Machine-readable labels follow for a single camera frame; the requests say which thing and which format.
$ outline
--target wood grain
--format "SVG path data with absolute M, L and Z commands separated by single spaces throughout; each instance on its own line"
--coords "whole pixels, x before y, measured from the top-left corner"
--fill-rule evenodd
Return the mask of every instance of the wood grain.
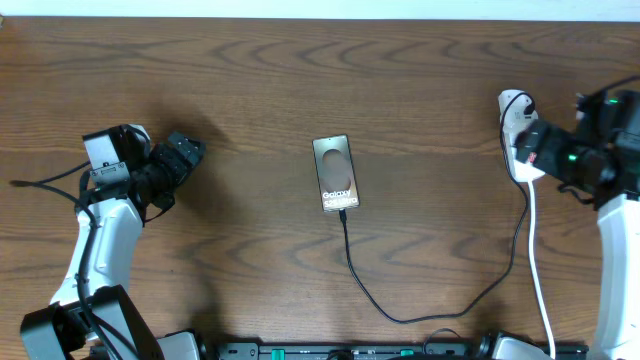
M 322 213 L 311 139 L 350 136 L 363 206 L 353 257 L 389 313 L 463 309 L 506 268 L 523 199 L 498 144 L 497 95 L 526 89 L 574 125 L 575 93 L 640 70 L 632 24 L 12 18 L 0 31 L 0 173 L 85 161 L 81 136 L 122 123 L 208 143 L 178 204 L 140 237 L 130 295 L 158 336 L 211 341 L 421 341 L 446 326 L 544 341 L 526 253 L 463 318 L 398 326 L 346 268 Z M 76 178 L 59 186 L 74 190 Z M 538 183 L 539 269 L 559 340 L 591 341 L 596 214 Z M 4 188 L 0 348 L 25 356 L 24 314 L 47 305 L 77 236 L 71 205 Z

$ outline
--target electrical outlet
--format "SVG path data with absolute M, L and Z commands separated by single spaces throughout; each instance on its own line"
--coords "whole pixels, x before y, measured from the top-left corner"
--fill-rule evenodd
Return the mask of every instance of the electrical outlet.
M 500 96 L 498 96 L 498 105 L 500 106 L 500 118 L 505 111 L 507 105 L 511 100 L 522 90 L 505 90 Z M 536 169 L 531 164 L 524 164 L 515 159 L 516 157 L 516 138 L 518 135 L 527 129 L 529 125 L 538 118 L 538 113 L 534 110 L 533 113 L 525 115 L 524 109 L 531 104 L 531 99 L 522 95 L 518 97 L 513 104 L 509 107 L 509 110 L 504 118 L 504 144 L 507 150 L 507 162 L 509 163 L 509 169 L 511 174 L 518 182 L 527 182 L 529 180 L 535 180 L 542 177 L 545 173 L 542 170 Z

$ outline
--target smartphone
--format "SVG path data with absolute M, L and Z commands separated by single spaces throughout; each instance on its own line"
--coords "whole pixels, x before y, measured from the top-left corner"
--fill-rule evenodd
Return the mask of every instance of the smartphone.
M 313 155 L 324 211 L 360 206 L 347 135 L 313 140 Z

